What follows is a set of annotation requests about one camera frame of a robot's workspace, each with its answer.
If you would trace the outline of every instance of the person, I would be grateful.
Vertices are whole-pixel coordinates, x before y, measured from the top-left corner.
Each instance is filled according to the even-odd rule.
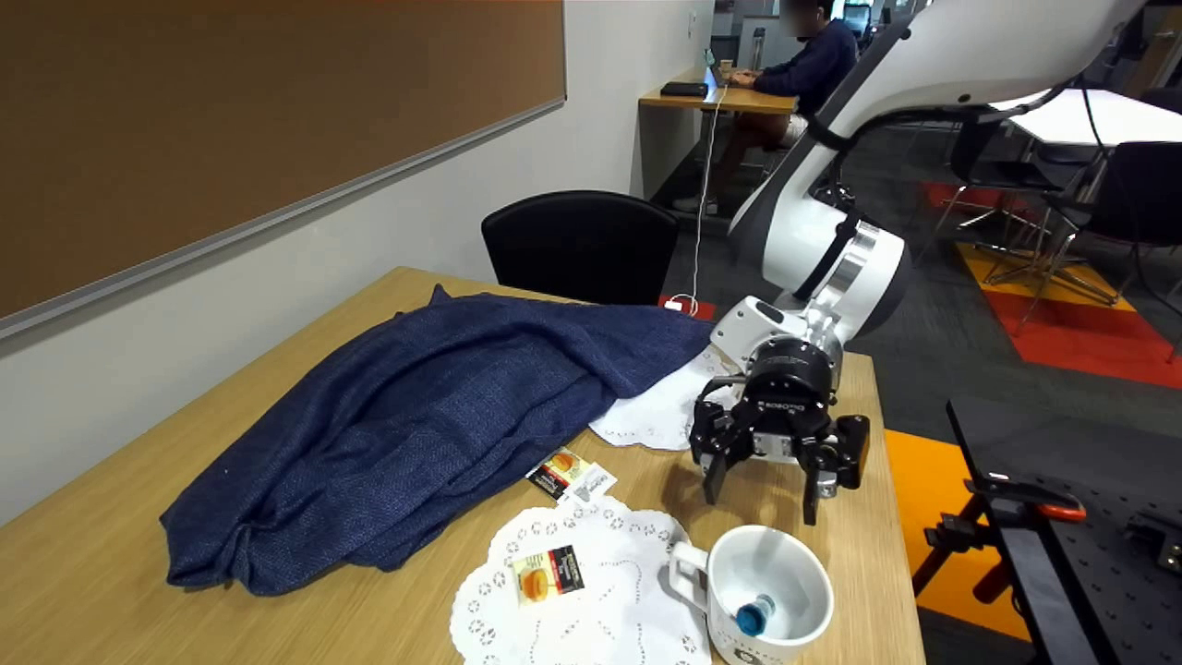
[[[793,138],[803,138],[808,119],[825,106],[825,100],[841,86],[841,77],[857,61],[852,28],[830,20],[830,0],[793,0],[791,28],[804,44],[793,58],[762,75],[727,70],[727,86],[771,95],[797,95],[797,114],[735,114],[733,139],[712,166],[712,192],[723,192],[750,149],[782,149]]]

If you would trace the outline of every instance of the blue cloth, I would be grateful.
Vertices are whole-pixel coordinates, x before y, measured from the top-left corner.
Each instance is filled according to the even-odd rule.
[[[658,308],[436,294],[313,364],[181,491],[165,579],[285,596],[396,570],[703,348],[703,323]]]
[[[758,91],[797,95],[797,114],[814,119],[857,61],[847,23],[828,23],[804,49],[754,77]]]

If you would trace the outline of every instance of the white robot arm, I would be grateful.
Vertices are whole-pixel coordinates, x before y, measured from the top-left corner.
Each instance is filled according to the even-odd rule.
[[[940,0],[877,37],[808,121],[808,138],[733,222],[740,262],[762,267],[782,294],[744,300],[712,327],[712,348],[735,374],[711,382],[694,401],[692,451],[711,504],[744,459],[797,463],[808,525],[817,499],[860,484],[868,422],[830,422],[828,405],[841,348],[902,300],[910,251],[902,235],[814,196],[852,138],[893,119],[978,114],[996,100],[1056,87],[1083,75],[1137,9],[1140,0]]]

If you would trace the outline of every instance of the wall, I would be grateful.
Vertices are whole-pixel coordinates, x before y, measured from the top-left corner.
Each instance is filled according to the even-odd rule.
[[[261,249],[0,358],[0,520],[391,267],[492,276],[479,218],[546,188],[650,188],[694,139],[637,95],[697,61],[712,0],[567,0],[568,102]]]

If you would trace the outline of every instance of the white mug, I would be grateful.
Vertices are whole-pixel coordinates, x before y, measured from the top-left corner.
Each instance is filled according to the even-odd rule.
[[[711,612],[711,643],[733,665],[782,665],[835,618],[817,553],[764,525],[723,533],[711,553],[678,543],[670,587]]]

